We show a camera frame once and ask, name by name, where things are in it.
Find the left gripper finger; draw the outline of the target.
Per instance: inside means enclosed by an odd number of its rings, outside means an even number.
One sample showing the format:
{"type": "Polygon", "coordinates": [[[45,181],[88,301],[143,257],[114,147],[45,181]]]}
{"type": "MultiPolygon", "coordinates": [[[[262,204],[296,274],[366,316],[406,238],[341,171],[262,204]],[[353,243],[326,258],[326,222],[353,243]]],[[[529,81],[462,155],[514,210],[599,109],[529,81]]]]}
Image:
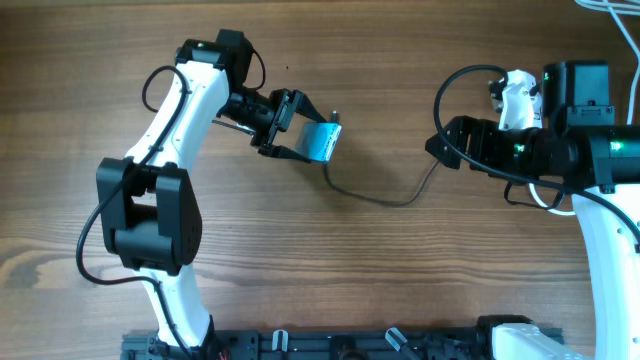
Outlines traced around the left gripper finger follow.
{"type": "Polygon", "coordinates": [[[258,148],[258,153],[271,158],[296,160],[305,163],[310,163],[311,160],[300,153],[281,145],[264,145],[258,148]]]}
{"type": "Polygon", "coordinates": [[[295,113],[307,119],[310,119],[316,123],[327,122],[326,118],[320,114],[320,112],[315,108],[315,106],[313,105],[313,103],[305,93],[299,90],[294,90],[292,92],[292,97],[293,97],[292,105],[295,113]]]}

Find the blue screen smartphone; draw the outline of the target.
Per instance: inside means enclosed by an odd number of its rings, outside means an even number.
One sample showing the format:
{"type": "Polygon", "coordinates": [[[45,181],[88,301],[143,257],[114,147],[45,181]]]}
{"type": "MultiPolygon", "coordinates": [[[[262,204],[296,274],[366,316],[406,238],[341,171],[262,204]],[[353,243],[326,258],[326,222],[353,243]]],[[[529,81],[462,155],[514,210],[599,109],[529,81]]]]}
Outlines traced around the blue screen smartphone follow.
{"type": "Polygon", "coordinates": [[[312,162],[328,163],[341,130],[342,126],[334,122],[307,122],[302,127],[294,151],[312,162]]]}

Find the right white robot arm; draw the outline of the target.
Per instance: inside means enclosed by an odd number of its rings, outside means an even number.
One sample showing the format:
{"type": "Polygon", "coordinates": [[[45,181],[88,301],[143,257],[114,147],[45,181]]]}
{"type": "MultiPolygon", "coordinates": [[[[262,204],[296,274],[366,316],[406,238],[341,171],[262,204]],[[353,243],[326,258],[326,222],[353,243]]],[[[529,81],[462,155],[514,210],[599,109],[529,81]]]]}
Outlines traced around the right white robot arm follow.
{"type": "Polygon", "coordinates": [[[619,125],[603,61],[500,70],[488,85],[498,121],[437,122],[426,150],[442,165],[569,198],[585,243],[599,359],[639,355],[639,129],[619,125]]]}

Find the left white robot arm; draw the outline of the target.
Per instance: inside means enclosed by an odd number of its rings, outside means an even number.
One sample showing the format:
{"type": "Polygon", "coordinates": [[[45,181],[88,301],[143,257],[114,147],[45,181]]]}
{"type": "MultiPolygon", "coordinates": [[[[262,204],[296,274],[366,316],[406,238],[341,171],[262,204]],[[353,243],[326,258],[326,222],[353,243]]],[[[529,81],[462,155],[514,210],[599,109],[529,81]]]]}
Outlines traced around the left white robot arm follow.
{"type": "Polygon", "coordinates": [[[126,337],[126,359],[227,359],[205,309],[193,262],[203,232],[190,180],[212,124],[243,131],[266,157],[327,164],[341,133],[301,91],[262,96],[245,84],[256,56],[240,31],[214,41],[189,39],[169,66],[172,85],[140,140],[122,158],[104,159],[96,172],[99,202],[89,216],[106,250],[144,285],[158,330],[126,337]]]}

